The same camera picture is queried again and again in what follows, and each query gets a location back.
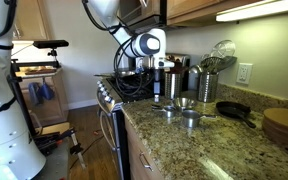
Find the cast iron skillet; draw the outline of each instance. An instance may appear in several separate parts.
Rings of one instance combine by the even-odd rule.
[[[242,119],[250,128],[256,128],[256,125],[249,121],[246,116],[251,112],[251,108],[243,104],[222,101],[216,103],[217,111],[227,117]]]

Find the wooden cabinet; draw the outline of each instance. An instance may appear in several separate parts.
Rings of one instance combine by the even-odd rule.
[[[43,0],[18,0],[13,40],[50,39]]]
[[[150,157],[143,143],[135,133],[134,128],[125,120],[128,138],[128,151],[132,180],[160,180],[164,179]]]
[[[22,94],[28,110],[36,114],[37,118],[43,126],[57,124],[67,121],[68,104],[63,86],[61,71],[54,76],[44,77],[45,83],[54,91],[54,98],[51,100],[43,99],[39,105],[34,105],[31,101],[28,86],[32,82],[37,82],[39,86],[43,84],[42,77],[23,79],[20,83]]]
[[[216,13],[260,0],[167,0],[167,25],[216,24]]]

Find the robot camera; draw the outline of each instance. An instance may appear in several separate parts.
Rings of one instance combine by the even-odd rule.
[[[58,47],[66,47],[69,43],[65,40],[50,40],[50,41],[34,41],[33,45],[38,49],[51,48],[56,49]]]

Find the utensil holder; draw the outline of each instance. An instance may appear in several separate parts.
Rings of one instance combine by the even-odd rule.
[[[165,98],[174,99],[181,96],[182,74],[165,73]]]
[[[197,100],[201,102],[213,102],[216,97],[218,73],[202,73],[199,77]]]

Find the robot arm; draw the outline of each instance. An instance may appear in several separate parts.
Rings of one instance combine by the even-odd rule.
[[[105,28],[123,46],[123,51],[128,57],[152,56],[152,68],[155,70],[155,102],[158,102],[160,94],[159,71],[160,69],[174,67],[173,62],[165,60],[165,32],[161,29],[151,29],[139,35],[130,34],[117,17],[119,0],[82,0],[82,2],[88,14],[90,13],[88,7],[94,9]]]

